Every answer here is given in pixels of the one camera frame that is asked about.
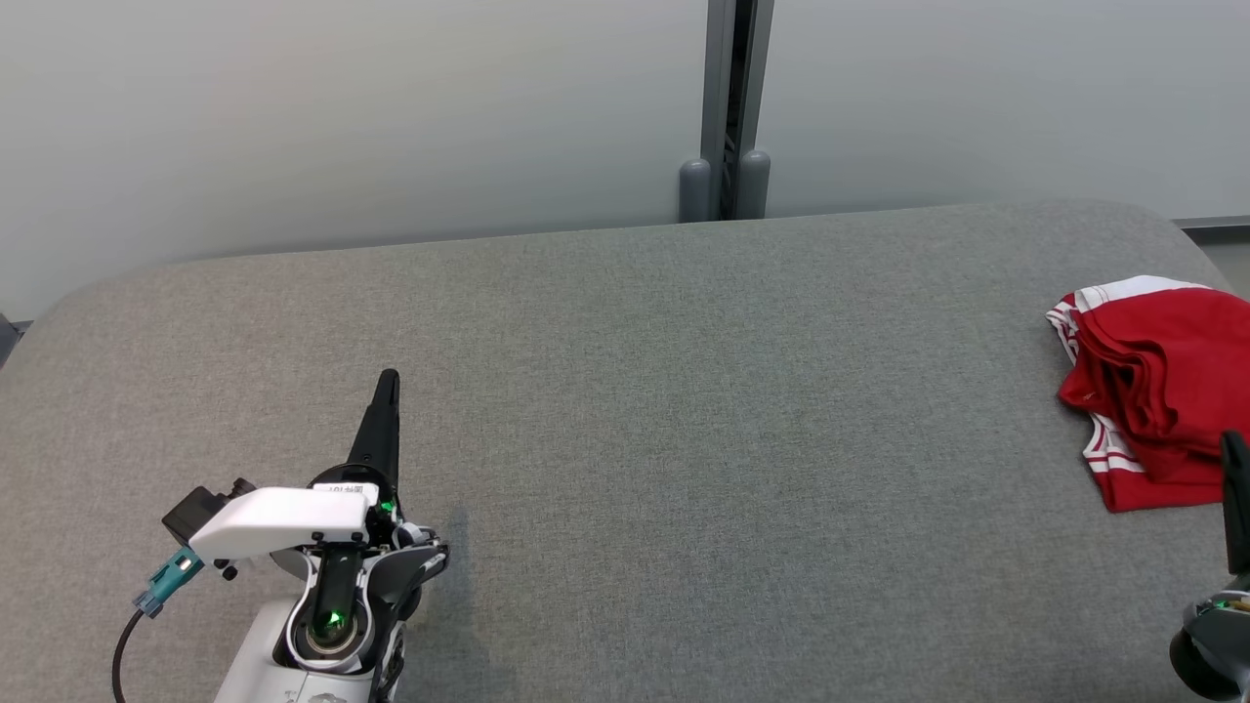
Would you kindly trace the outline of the grey double partition post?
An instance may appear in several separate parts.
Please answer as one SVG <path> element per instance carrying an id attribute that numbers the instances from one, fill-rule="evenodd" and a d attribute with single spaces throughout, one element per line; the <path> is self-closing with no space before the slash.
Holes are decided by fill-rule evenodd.
<path id="1" fill-rule="evenodd" d="M 700 155 L 679 170 L 680 223 L 768 214 L 771 160 L 756 145 L 775 0 L 708 0 Z"/>

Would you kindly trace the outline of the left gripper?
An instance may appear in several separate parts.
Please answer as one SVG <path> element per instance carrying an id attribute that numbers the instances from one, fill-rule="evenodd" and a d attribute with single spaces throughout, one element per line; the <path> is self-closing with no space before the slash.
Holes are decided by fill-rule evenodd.
<path id="1" fill-rule="evenodd" d="M 294 550 L 308 558 L 312 625 L 349 625 L 355 602 L 381 570 L 381 592 L 405 608 L 410 595 L 449 565 L 450 549 L 432 530 L 402 520 L 398 490 L 400 374 L 385 369 L 348 455 L 382 483 L 264 487 L 235 497 L 192 530 L 204 563 Z"/>

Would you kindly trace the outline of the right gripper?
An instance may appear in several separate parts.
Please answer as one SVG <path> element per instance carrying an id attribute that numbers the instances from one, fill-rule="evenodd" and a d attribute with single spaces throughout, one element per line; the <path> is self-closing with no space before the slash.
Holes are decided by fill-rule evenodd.
<path id="1" fill-rule="evenodd" d="M 1170 640 L 1179 680 L 1209 700 L 1250 700 L 1250 443 L 1222 434 L 1222 517 L 1232 582 L 1182 610 Z"/>

